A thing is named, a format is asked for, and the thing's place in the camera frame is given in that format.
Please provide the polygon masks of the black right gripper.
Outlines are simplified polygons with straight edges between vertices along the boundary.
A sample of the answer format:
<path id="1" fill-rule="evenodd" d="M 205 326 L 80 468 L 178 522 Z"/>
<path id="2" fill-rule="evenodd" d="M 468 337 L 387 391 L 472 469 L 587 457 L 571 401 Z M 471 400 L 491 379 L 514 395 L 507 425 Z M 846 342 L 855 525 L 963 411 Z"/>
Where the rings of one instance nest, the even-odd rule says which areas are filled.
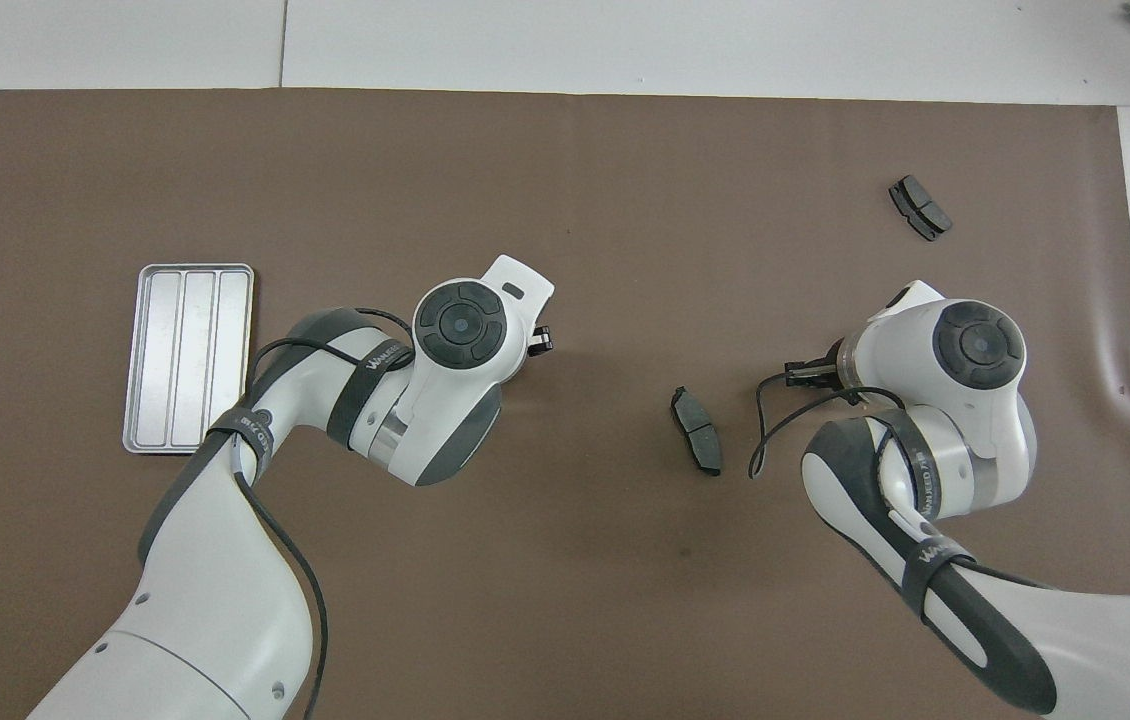
<path id="1" fill-rule="evenodd" d="M 785 387 L 826 388 L 831 391 L 862 387 L 862 378 L 859 378 L 854 365 L 857 342 L 858 338 L 840 338 L 822 359 L 786 363 Z M 829 372 L 826 372 L 826 365 L 831 366 Z"/>

